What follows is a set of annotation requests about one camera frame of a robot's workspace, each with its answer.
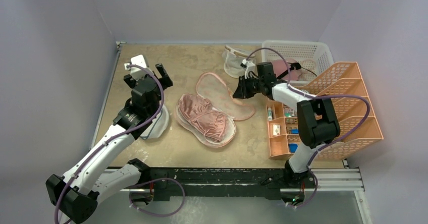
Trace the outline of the floral mesh laundry bag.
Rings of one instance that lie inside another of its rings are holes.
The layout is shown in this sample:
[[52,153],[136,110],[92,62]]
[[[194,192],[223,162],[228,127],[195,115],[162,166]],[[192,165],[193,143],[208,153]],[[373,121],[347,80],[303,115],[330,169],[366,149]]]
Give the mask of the floral mesh laundry bag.
[[178,112],[178,102],[175,107],[175,116],[178,123],[186,130],[190,131],[197,140],[210,148],[220,148],[226,146],[235,137],[237,132],[236,121],[244,121],[255,114],[255,107],[251,104],[244,104],[232,97],[231,89],[222,78],[215,73],[203,73],[200,75],[196,86],[196,93],[202,98],[208,99],[213,104],[213,108],[224,113],[228,117],[226,132],[220,142],[213,142],[210,138],[204,137],[191,126]]

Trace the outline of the pink satin bra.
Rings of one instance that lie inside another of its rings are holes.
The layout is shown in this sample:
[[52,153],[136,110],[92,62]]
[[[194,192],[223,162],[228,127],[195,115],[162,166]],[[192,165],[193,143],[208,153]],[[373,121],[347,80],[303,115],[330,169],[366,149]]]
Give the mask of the pink satin bra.
[[197,132],[213,142],[223,140],[228,117],[213,108],[208,99],[199,95],[184,94],[178,101],[178,112]]

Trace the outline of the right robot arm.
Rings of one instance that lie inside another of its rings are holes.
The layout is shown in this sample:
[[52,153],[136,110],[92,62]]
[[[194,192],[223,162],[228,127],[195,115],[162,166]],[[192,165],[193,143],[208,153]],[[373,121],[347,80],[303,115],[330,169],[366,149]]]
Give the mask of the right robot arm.
[[307,177],[310,165],[321,148],[340,135],[333,103],[329,98],[305,93],[277,78],[271,62],[256,65],[243,60],[240,67],[244,74],[238,78],[233,98],[248,99],[261,93],[297,112],[300,143],[286,161],[283,171],[285,184],[296,187]]

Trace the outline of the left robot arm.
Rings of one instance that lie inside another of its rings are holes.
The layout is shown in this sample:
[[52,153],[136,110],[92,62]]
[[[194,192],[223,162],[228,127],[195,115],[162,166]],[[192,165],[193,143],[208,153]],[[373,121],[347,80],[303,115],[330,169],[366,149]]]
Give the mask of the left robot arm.
[[55,223],[60,222],[60,214],[68,222],[83,223],[110,196],[134,185],[145,188],[152,180],[150,167],[136,158],[115,172],[104,174],[128,146],[139,139],[160,137],[169,123],[164,91],[173,82],[163,65],[156,65],[157,74],[142,63],[128,63],[125,67],[130,72],[124,81],[131,88],[131,97],[124,108],[101,140],[77,164],[46,181],[49,199],[55,206]]

